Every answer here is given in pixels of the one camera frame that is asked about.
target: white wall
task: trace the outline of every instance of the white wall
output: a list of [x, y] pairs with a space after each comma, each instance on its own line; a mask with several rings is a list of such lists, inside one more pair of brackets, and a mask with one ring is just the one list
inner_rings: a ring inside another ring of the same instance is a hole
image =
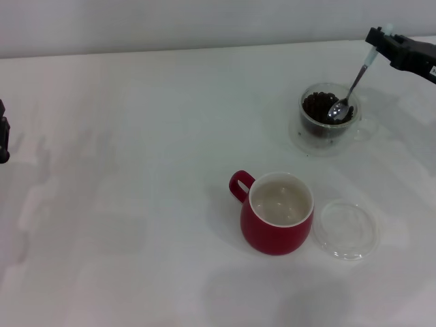
[[0, 57], [436, 34], [436, 0], [1, 0]]

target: glass jar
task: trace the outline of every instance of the glass jar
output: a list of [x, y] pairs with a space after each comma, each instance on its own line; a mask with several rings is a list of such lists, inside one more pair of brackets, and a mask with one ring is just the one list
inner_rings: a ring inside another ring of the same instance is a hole
[[349, 105], [354, 107], [353, 117], [350, 121], [329, 125], [312, 119], [303, 109], [302, 103], [314, 92], [333, 93], [338, 99], [348, 94], [348, 88], [333, 83], [319, 83], [309, 87], [298, 99], [299, 110], [291, 115], [290, 138], [301, 150], [315, 156], [336, 155], [349, 146], [357, 132], [357, 124], [361, 117], [361, 107], [357, 97], [351, 94]]

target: clear plastic lid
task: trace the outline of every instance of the clear plastic lid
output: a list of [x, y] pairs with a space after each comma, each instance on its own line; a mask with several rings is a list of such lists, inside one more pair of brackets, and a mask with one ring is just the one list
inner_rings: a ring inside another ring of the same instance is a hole
[[345, 200], [328, 203], [312, 229], [321, 248], [342, 260], [360, 260], [378, 245], [379, 232], [372, 214]]

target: white table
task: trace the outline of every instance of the white table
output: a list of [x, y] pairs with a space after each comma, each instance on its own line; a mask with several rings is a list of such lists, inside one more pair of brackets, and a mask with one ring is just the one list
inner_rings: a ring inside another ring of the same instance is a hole
[[[380, 57], [357, 90], [379, 122], [371, 140], [320, 159], [283, 129], [310, 84], [348, 84], [368, 49], [1, 60], [12, 126], [0, 166], [1, 325], [434, 326], [436, 86]], [[379, 222], [377, 251], [344, 262], [309, 237], [289, 255], [258, 253], [228, 191], [240, 169], [297, 174], [317, 203], [363, 204]]]

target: coffee beans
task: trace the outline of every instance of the coffee beans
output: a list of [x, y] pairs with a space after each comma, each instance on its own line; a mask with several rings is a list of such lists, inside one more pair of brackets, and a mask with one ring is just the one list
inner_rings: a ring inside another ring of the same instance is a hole
[[319, 123], [329, 125], [346, 123], [353, 118], [353, 106], [349, 107], [347, 116], [345, 116], [342, 121], [336, 122], [327, 115], [330, 108], [338, 102], [338, 100], [339, 99], [333, 93], [314, 92], [304, 100], [302, 108], [312, 119]]

